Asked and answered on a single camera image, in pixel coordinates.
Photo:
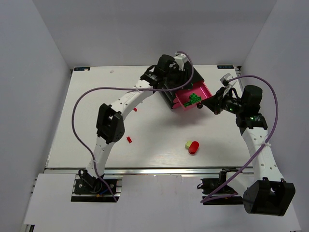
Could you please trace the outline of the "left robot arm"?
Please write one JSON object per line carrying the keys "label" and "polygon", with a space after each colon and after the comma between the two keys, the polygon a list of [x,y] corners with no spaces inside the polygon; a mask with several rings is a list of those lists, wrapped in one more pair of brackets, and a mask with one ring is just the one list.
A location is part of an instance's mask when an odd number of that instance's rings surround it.
{"label": "left robot arm", "polygon": [[194,74],[191,59],[185,52],[178,51],[174,57],[162,55],[156,65],[150,66],[133,88],[110,105],[102,104],[96,122],[96,147],[91,151],[92,162],[85,170],[79,171],[79,177],[91,189],[96,189],[103,182],[105,165],[113,145],[125,133],[124,120],[143,100],[155,92],[176,91],[188,85]]}

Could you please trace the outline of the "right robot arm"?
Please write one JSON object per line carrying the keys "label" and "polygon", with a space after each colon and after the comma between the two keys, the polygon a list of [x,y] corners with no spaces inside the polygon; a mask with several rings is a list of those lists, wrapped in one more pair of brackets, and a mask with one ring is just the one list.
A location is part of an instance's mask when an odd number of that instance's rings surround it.
{"label": "right robot arm", "polygon": [[215,194],[229,186],[242,197],[247,213],[282,217],[295,195],[295,186],[285,181],[268,143],[271,134],[259,112],[262,93],[261,88],[248,85],[242,96],[238,97],[233,88],[222,87],[214,96],[201,102],[216,115],[223,110],[235,114],[236,125],[248,148],[249,163],[254,173],[254,181],[250,181],[242,169],[221,171],[219,185],[202,202],[217,200]]}

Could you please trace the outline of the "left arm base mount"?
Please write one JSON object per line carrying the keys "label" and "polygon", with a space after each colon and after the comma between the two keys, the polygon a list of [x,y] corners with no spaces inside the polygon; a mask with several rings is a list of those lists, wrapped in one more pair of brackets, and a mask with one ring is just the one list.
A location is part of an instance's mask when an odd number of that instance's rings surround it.
{"label": "left arm base mount", "polygon": [[121,180],[103,179],[91,176],[87,170],[78,171],[78,177],[75,178],[71,202],[80,203],[116,203],[120,197]]}

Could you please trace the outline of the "green long lego plate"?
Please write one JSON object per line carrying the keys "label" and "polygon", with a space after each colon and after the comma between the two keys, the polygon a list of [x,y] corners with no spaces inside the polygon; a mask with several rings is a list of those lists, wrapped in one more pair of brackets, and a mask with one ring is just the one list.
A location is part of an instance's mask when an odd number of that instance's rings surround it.
{"label": "green long lego plate", "polygon": [[187,102],[187,103],[184,104],[184,107],[187,108],[187,107],[189,107],[189,106],[191,106],[191,105],[192,105],[191,102]]}
{"label": "green long lego plate", "polygon": [[196,104],[196,103],[198,103],[198,102],[200,102],[200,101],[201,101],[201,97],[200,97],[200,96],[195,97],[195,98],[192,98],[192,99],[190,100],[191,104]]}

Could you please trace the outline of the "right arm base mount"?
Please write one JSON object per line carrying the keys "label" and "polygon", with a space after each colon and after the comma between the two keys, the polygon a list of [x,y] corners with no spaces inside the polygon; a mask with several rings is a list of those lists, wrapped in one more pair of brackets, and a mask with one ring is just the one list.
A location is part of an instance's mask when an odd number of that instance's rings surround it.
{"label": "right arm base mount", "polygon": [[[219,172],[219,176],[217,178],[203,178],[201,179],[201,183],[197,185],[197,189],[202,190],[202,194],[204,196],[209,195],[212,191],[218,188],[221,184],[223,184],[227,179],[227,174],[232,174],[232,172],[237,172],[238,169],[236,168],[223,168]],[[220,189],[216,194],[212,196],[215,198],[221,195],[228,195],[233,194],[235,191],[229,187],[228,185],[224,186]],[[204,202],[204,205],[243,205],[243,199],[241,196],[231,196],[231,197],[224,197],[219,199],[210,200],[208,202]]]}

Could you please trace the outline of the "pink drawer with black knob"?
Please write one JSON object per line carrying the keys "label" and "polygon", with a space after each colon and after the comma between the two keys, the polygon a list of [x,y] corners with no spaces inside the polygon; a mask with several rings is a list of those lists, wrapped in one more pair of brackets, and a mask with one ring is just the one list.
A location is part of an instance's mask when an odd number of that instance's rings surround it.
{"label": "pink drawer with black knob", "polygon": [[180,89],[175,92],[172,109],[181,107],[183,110],[187,111],[196,107],[201,101],[211,96],[212,94],[204,81],[198,81],[192,85],[191,89]]}

